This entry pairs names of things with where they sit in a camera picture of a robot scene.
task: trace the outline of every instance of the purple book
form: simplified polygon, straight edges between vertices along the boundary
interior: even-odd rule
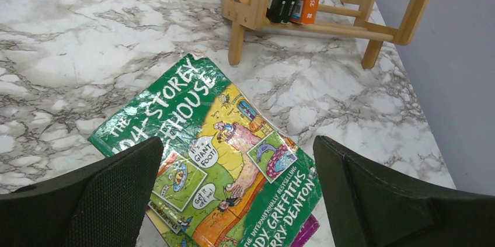
[[[302,247],[306,242],[315,234],[316,230],[320,227],[320,224],[316,220],[315,216],[311,214],[308,220],[304,223],[301,230],[297,234],[291,247]]]

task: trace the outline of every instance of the glossy book cover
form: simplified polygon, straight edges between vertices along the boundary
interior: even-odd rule
[[[146,215],[149,220],[155,226],[156,230],[162,235],[162,238],[170,246],[180,246],[180,247],[196,247],[198,246],[189,236],[183,232],[174,231],[169,224],[166,224],[163,220],[161,213],[157,212],[152,208],[152,204],[146,211]],[[309,216],[308,220],[304,223],[295,240],[291,244],[291,247],[303,247],[304,244],[311,238],[313,234],[318,230],[320,224],[316,220],[315,216]],[[236,246],[236,241],[234,239],[227,239],[223,242],[221,246]]]
[[[89,137],[165,150],[151,206],[199,246],[290,246],[322,196],[314,161],[207,57],[186,55]]]

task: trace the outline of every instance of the white wall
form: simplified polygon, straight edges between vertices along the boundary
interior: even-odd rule
[[[398,26],[409,0],[377,0]],[[495,0],[430,0],[397,46],[459,190],[495,195]]]

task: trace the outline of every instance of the white marble surface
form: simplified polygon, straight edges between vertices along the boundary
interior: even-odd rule
[[[248,32],[241,64],[230,67],[220,0],[0,4],[0,193],[102,159],[88,135],[196,50],[309,154],[315,136],[327,135],[410,176],[454,187],[390,44],[364,71],[365,40]],[[378,11],[372,18],[382,22]],[[314,215],[321,227],[306,246],[329,246],[322,201]],[[165,246],[147,219],[138,246]]]

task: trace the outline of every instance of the dolphin illustration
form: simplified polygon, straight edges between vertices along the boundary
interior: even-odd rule
[[[276,151],[277,149],[275,149],[274,146],[270,145],[270,144],[266,144],[266,141],[264,141],[260,147],[258,147],[258,150],[256,151],[256,157],[257,157],[257,161],[260,162],[262,160],[262,155],[267,152],[267,151]]]

